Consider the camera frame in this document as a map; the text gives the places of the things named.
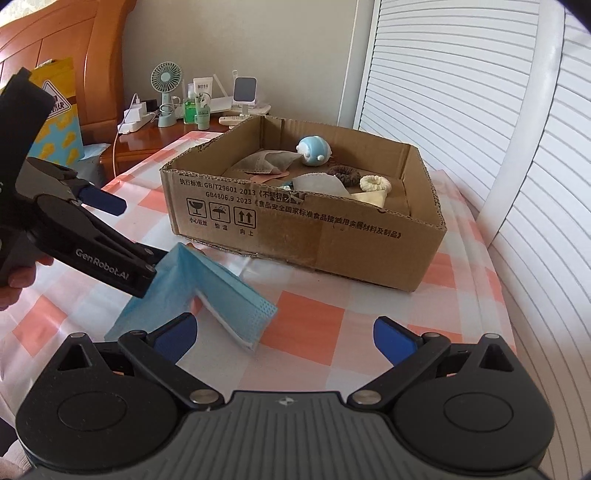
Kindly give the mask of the person left hand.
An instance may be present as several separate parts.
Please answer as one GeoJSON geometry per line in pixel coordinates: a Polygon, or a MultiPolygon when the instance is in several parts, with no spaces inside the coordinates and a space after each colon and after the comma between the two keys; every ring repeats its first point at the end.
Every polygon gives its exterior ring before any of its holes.
{"type": "Polygon", "coordinates": [[[4,311],[14,305],[25,288],[34,284],[37,267],[22,267],[14,270],[7,284],[0,288],[0,310],[4,311]]]}

